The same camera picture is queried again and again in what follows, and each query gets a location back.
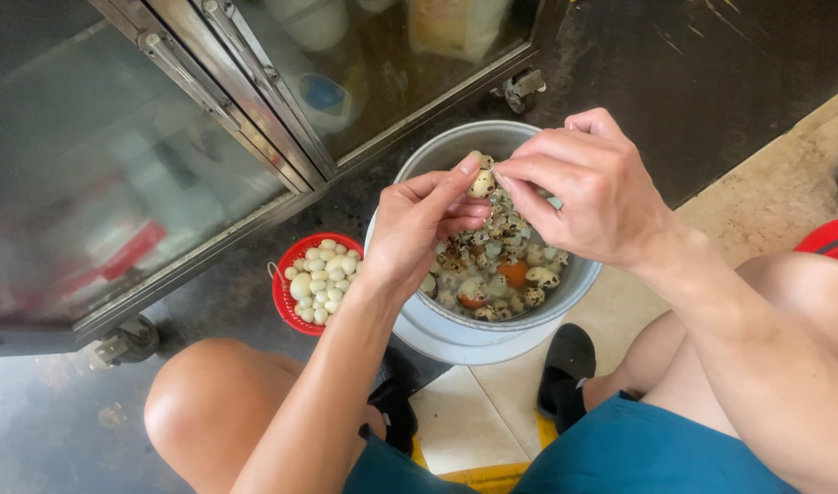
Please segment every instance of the dark floor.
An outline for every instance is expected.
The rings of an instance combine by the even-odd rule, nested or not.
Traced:
[[[675,207],[838,92],[838,0],[580,0],[559,50],[538,66],[548,91],[517,119],[556,127],[569,113],[609,108]],[[0,359],[0,492],[190,491],[142,425],[162,363],[214,336],[306,360],[316,339],[277,316],[264,264],[318,231],[363,240],[375,198],[406,157],[482,118],[515,116],[486,95],[461,102],[167,296],[148,311],[164,336],[152,359],[111,368],[86,353]],[[448,367],[392,337],[383,371],[419,388]]]

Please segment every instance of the hand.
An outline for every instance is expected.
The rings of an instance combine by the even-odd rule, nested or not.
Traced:
[[[494,173],[545,241],[585,258],[632,270],[665,256],[664,245],[680,229],[635,145],[602,108],[536,134]]]
[[[382,191],[359,279],[387,286],[396,301],[406,302],[428,273],[437,241],[483,225],[492,213],[489,201],[465,196],[480,156],[472,151],[449,172],[426,173]]]

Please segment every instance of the black slipper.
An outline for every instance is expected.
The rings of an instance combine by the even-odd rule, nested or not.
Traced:
[[[386,421],[386,442],[409,457],[413,456],[413,436],[419,421],[408,400],[407,387],[392,378],[377,387],[367,400]]]
[[[554,420],[562,431],[583,416],[582,390],[577,387],[583,378],[596,374],[596,349],[586,331],[576,324],[563,324],[553,335],[541,384],[537,390],[537,412]]]

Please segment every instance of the glass door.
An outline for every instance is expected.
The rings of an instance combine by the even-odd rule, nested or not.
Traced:
[[[332,170],[524,47],[542,5],[541,0],[192,1],[237,58],[257,60],[243,62],[243,68],[259,63],[266,70],[274,86],[270,93],[277,93],[271,94],[271,105],[280,116],[287,110],[277,99],[291,106],[306,129],[301,144],[320,150]]]
[[[0,0],[0,324],[72,323],[312,192],[141,4],[93,3]]]

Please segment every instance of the person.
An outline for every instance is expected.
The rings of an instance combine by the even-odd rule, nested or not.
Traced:
[[[384,443],[367,397],[437,239],[489,215],[463,194],[478,169],[471,154],[382,192],[361,275],[306,365],[226,338],[167,362],[145,409],[162,458],[200,494],[473,492]],[[612,374],[554,376],[571,394],[539,401],[581,410],[513,492],[838,493],[838,261],[792,252],[732,269],[602,109],[541,131],[494,174],[545,241],[672,307]]]

